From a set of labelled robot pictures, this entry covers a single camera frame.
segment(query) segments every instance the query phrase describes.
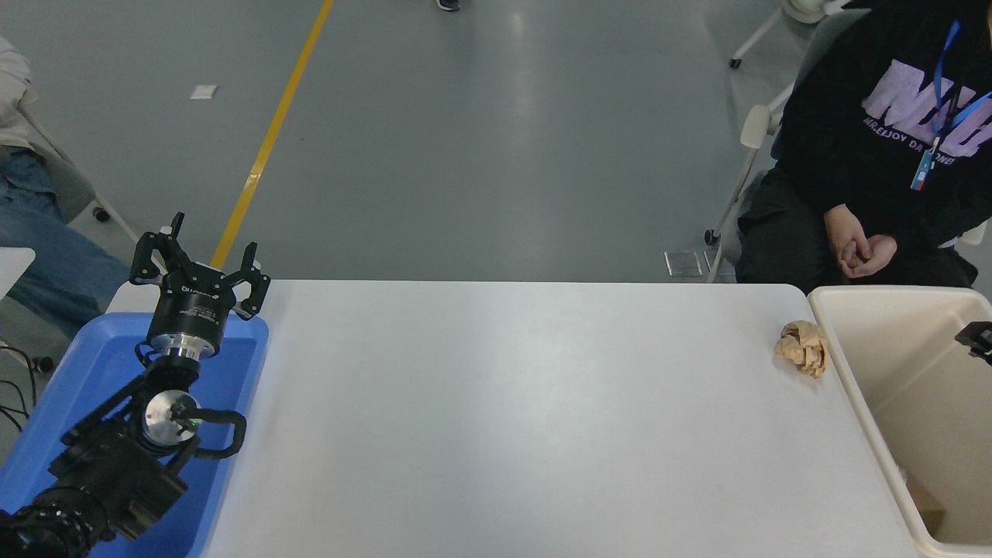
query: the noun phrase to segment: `white storage bin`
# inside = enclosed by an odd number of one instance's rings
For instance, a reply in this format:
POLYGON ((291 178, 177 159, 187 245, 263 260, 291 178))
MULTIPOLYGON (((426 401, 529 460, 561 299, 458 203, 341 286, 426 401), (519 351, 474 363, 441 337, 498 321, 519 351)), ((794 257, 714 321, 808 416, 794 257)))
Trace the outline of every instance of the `white storage bin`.
POLYGON ((992 366, 954 340, 992 306, 968 289, 888 286, 820 288, 809 303, 920 551, 992 557, 992 366), (934 536, 897 463, 946 510, 934 536))

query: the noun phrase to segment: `hand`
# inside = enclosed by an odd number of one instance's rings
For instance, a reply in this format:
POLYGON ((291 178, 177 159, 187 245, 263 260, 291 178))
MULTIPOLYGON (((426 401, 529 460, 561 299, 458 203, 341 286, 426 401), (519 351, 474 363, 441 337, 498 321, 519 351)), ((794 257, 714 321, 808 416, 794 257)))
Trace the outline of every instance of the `hand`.
POLYGON ((840 266, 841 271, 844 272, 847 278, 857 279, 858 277, 874 275, 889 265, 889 262, 892 261, 892 256, 896 255, 896 250, 899 247, 896 239, 888 234, 876 234, 868 238, 868 244, 872 249, 871 258, 857 261, 854 265, 848 265, 847 262, 844 262, 840 266))
POLYGON ((852 269, 871 259, 871 244, 865 238, 861 221, 846 205, 837 206, 824 213, 823 224, 826 225, 826 238, 830 244, 830 251, 837 258, 837 267, 841 270, 845 267, 852 269))

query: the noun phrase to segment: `blue lanyard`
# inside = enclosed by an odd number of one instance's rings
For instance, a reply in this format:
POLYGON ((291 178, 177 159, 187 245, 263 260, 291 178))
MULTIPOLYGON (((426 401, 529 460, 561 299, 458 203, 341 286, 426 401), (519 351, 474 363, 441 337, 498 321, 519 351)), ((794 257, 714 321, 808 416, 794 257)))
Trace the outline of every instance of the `blue lanyard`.
MULTIPOLYGON (((936 61, 936 68, 933 69, 933 92, 936 94, 937 114, 940 114, 940 110, 943 108, 943 102, 942 102, 943 94, 940 91, 940 86, 941 86, 940 82, 943 79, 943 59, 947 55, 947 51, 950 50, 951 44, 954 43, 954 39, 957 37, 957 32, 960 30, 961 30, 961 22, 959 20, 954 20, 954 22, 950 24, 950 31, 947 32, 947 40, 944 41, 943 43, 943 52, 940 53, 940 59, 936 61)), ((984 95, 982 95, 980 98, 975 99, 967 107, 965 107, 963 110, 955 114, 950 121, 950 126, 947 126, 947 121, 945 119, 942 129, 937 127, 936 117, 935 117, 933 119, 933 135, 940 137, 943 135, 942 132, 950 132, 951 130, 956 128, 958 124, 963 122, 964 119, 967 118, 969 114, 974 112, 975 109, 978 108, 982 104, 982 102, 984 102, 985 99, 989 97, 992 97, 992 91, 989 91, 984 95)), ((952 113, 955 108, 957 107, 951 106, 947 111, 948 114, 952 113)))

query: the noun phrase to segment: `person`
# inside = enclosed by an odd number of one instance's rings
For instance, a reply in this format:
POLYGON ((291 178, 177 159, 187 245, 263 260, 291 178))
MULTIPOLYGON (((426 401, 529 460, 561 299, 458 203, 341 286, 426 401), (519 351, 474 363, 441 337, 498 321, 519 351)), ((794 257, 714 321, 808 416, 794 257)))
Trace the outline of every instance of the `person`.
POLYGON ((738 219, 738 282, 974 282, 954 242, 992 216, 990 10, 890 0, 834 42, 738 219))
POLYGON ((56 188, 21 111, 32 100, 27 59, 0 37, 0 246, 29 247, 35 260, 7 296, 70 339, 101 313, 129 270, 65 224, 56 188))
POLYGON ((458 0, 434 0, 437 3, 437 7, 445 12, 457 12, 461 9, 458 5, 458 0))

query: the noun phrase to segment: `id badge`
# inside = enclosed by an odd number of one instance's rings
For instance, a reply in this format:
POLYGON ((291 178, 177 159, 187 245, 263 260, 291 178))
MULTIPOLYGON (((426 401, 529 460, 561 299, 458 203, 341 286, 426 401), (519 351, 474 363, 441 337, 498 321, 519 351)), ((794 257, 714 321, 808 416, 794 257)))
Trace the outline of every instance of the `id badge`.
POLYGON ((936 155, 936 150, 939 147, 940 136, 937 136, 933 138, 932 147, 924 151, 924 155, 920 158, 920 165, 917 167, 917 172, 913 175, 913 183, 910 184, 910 190, 919 192, 924 188, 924 185, 927 183, 927 177, 933 169, 933 156, 936 155))

